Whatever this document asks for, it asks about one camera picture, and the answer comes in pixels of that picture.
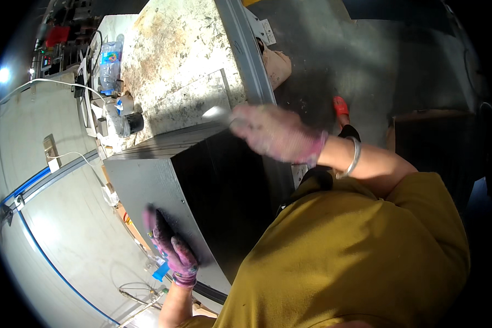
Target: white cable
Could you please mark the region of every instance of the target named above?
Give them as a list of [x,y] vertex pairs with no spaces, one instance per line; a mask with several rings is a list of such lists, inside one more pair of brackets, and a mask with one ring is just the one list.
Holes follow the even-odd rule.
[[88,90],[91,90],[93,93],[95,93],[96,95],[98,95],[100,97],[100,99],[102,99],[102,101],[104,103],[106,103],[106,101],[104,100],[104,97],[100,95],[100,93],[96,92],[94,89],[90,88],[90,87],[87,87],[87,86],[83,86],[81,84],[78,84],[78,83],[67,83],[67,82],[62,82],[62,81],[56,81],[56,80],[50,80],[50,79],[33,79],[29,82],[26,82],[24,84],[22,84],[21,86],[19,86],[18,88],[14,89],[13,91],[11,91],[10,93],[8,93],[5,97],[3,97],[2,99],[0,99],[0,103],[3,102],[4,100],[8,99],[10,96],[12,96],[18,89],[21,89],[23,87],[25,87],[26,85],[30,84],[30,83],[33,83],[35,81],[48,81],[48,82],[55,82],[55,83],[61,83],[61,84],[67,84],[68,86],[75,86],[75,87],[82,87],[82,88],[86,88]]
[[86,162],[86,163],[88,163],[88,164],[89,164],[89,166],[90,166],[90,167],[95,167],[95,166],[96,166],[96,165],[93,165],[93,164],[91,164],[90,162],[88,162],[88,161],[85,159],[84,155],[80,154],[79,152],[69,152],[69,153],[66,153],[66,154],[63,154],[63,155],[60,155],[60,156],[56,156],[56,157],[53,157],[53,156],[48,156],[48,158],[50,158],[50,159],[58,159],[58,158],[60,158],[60,157],[62,157],[62,156],[66,156],[66,155],[69,155],[69,154],[72,154],[72,153],[79,154],[80,156],[82,156],[82,158],[85,160],[85,162]]

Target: black container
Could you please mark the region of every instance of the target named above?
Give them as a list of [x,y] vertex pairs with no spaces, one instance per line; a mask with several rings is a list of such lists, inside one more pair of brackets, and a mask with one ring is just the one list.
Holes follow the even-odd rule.
[[130,134],[142,131],[144,128],[144,118],[140,113],[132,113],[124,116],[127,122],[130,124]]

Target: gloved hand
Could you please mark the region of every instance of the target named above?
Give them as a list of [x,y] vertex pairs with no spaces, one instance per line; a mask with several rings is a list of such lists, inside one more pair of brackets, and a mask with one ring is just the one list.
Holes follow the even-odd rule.
[[278,161],[315,167],[328,133],[305,126],[299,115],[273,104],[239,105],[230,116],[230,130],[257,154]]
[[188,244],[171,230],[162,213],[153,206],[142,212],[142,219],[151,242],[173,271],[173,281],[185,288],[195,286],[199,267]]

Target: blue hose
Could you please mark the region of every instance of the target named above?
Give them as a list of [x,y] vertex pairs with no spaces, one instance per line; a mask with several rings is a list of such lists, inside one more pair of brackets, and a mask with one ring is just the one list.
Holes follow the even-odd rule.
[[5,204],[8,200],[10,200],[12,197],[17,197],[19,194],[23,193],[27,188],[31,187],[33,184],[35,184],[36,181],[42,179],[46,174],[50,173],[51,170],[47,166],[37,174],[33,175],[33,177],[29,180],[27,180],[23,185],[15,189],[12,193],[10,193],[4,200],[0,202],[0,207],[2,207],[3,204]]
[[64,278],[64,276],[62,275],[62,273],[60,273],[58,271],[58,269],[53,265],[53,263],[51,262],[51,260],[47,257],[46,253],[44,253],[44,251],[42,250],[42,248],[40,247],[39,243],[37,242],[37,240],[34,238],[33,236],[33,233],[31,232],[31,229],[29,229],[29,226],[27,225],[27,222],[26,222],[26,219],[24,219],[24,216],[22,214],[21,211],[18,211],[18,214],[20,216],[20,220],[22,221],[22,223],[24,224],[24,227],[26,228],[29,236],[31,236],[31,239],[33,240],[34,244],[37,246],[38,250],[40,251],[40,253],[42,254],[42,256],[44,257],[44,259],[46,259],[47,263],[49,264],[49,266],[51,266],[54,270],[54,272],[56,272],[56,274],[62,279],[64,280],[64,282],[66,283],[66,285],[69,286],[69,288],[71,288],[74,292],[77,293],[77,295],[84,300],[84,302],[86,302],[87,304],[91,305],[92,308],[94,308],[97,312],[99,312],[101,315],[103,315],[106,319],[110,320],[111,322],[115,323],[116,325],[120,325],[115,319],[112,319],[110,316],[108,316],[107,314],[105,314],[104,312],[102,312],[98,307],[96,307],[95,305],[93,305],[90,301],[88,301],[84,296],[82,296],[82,294],[75,289],[75,287],[73,287],[69,281],[67,281],[66,278]]

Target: label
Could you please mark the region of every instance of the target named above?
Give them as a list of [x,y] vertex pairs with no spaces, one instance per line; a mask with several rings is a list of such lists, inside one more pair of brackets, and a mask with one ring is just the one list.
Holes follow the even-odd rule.
[[100,61],[100,64],[109,64],[113,62],[120,62],[119,51],[109,51],[102,53],[102,60]]

